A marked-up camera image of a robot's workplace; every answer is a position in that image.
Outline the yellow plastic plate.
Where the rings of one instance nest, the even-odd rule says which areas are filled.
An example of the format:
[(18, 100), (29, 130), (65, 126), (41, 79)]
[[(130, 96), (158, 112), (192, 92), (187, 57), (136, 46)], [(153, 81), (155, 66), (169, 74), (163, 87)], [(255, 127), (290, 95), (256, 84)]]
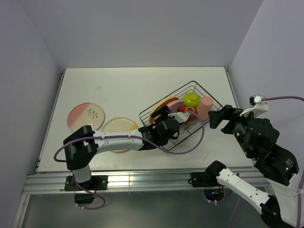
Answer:
[(151, 114), (153, 114), (159, 107), (167, 105), (168, 103), (170, 103), (172, 101), (176, 101), (176, 100), (178, 100), (178, 97), (176, 97), (176, 96), (168, 96), (166, 98), (163, 98), (157, 104), (155, 104), (154, 107), (150, 110), (149, 123), (150, 124), (154, 123), (154, 118), (151, 117)]

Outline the salmon pink cup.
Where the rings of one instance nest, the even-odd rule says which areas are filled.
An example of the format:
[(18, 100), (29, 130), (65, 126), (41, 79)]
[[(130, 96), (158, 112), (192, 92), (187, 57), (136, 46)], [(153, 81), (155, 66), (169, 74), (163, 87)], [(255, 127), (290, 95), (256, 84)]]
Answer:
[(211, 111), (213, 106), (213, 99), (209, 96), (202, 97), (198, 107), (196, 108), (198, 116), (203, 120), (209, 118), (208, 112)]

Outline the orange black mug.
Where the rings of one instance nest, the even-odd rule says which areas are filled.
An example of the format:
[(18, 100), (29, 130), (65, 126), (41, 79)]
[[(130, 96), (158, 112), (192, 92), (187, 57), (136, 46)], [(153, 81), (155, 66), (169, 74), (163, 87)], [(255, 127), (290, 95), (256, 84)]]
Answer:
[[(195, 110), (195, 108), (193, 108), (191, 106), (187, 106), (186, 109), (189, 110), (189, 111), (191, 111), (191, 112), (193, 112), (193, 113), (195, 113), (195, 114), (197, 114), (197, 111)], [(185, 125), (190, 124), (194, 120), (196, 120), (196, 115), (194, 115), (192, 113), (189, 114), (189, 117), (188, 117), (187, 121), (185, 122)]]

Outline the lime green bowl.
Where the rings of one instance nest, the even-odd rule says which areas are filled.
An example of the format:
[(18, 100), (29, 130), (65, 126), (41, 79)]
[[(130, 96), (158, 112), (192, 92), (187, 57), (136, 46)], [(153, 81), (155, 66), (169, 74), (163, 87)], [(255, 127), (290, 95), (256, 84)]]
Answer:
[(184, 106), (196, 109), (200, 103), (200, 97), (194, 92), (189, 92), (183, 96), (182, 101), (184, 102)]

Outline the cream yellow floral plate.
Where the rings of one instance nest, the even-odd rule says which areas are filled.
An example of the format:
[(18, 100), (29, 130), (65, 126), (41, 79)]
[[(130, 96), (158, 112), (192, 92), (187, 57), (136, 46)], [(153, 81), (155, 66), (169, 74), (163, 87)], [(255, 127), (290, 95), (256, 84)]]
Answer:
[(115, 133), (115, 132), (129, 132), (138, 129), (135, 121), (125, 118), (117, 117), (109, 120), (102, 128), (102, 132)]

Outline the cream pink floral plate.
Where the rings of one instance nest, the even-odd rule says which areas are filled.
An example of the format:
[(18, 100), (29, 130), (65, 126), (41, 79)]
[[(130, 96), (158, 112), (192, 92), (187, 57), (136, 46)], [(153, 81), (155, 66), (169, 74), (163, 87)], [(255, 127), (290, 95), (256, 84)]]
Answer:
[(71, 132), (75, 132), (85, 125), (90, 125), (93, 130), (98, 130), (104, 120), (105, 112), (101, 106), (95, 103), (82, 103), (70, 111), (67, 125)]

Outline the pink plastic plate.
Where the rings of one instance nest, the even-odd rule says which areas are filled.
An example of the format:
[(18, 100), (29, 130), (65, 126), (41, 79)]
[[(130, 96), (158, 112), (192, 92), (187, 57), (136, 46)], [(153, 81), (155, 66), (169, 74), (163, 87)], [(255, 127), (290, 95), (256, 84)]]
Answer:
[(184, 102), (182, 100), (178, 99), (178, 100), (171, 101), (166, 105), (172, 113), (177, 113), (179, 111), (179, 108), (184, 106)]

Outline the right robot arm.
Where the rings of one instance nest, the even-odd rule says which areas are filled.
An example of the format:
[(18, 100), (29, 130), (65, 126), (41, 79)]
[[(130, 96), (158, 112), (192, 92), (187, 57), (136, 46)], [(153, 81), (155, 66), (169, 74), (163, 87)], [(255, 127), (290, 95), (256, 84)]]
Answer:
[(247, 201), (270, 228), (302, 228), (304, 226), (304, 176), (296, 157), (277, 145), (279, 131), (268, 119), (256, 118), (253, 112), (243, 116), (241, 109), (230, 105), (209, 111), (212, 129), (223, 121), (221, 131), (237, 140), (245, 156), (267, 179), (274, 193), (263, 192), (234, 174), (220, 161), (214, 161), (204, 172), (193, 172), (188, 183), (193, 187), (224, 186)]

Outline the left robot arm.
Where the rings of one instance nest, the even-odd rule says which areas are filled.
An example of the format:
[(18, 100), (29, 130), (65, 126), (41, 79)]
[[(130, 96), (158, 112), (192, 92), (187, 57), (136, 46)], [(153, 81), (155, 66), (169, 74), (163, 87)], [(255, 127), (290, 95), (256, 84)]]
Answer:
[(68, 136), (63, 141), (63, 149), (76, 185), (82, 190), (92, 186), (89, 163), (95, 155), (118, 150), (161, 149), (169, 140), (178, 138), (180, 125), (188, 118), (186, 113), (173, 113), (167, 106), (160, 107), (152, 116), (156, 117), (154, 123), (137, 130), (110, 133), (94, 131), (85, 125)]

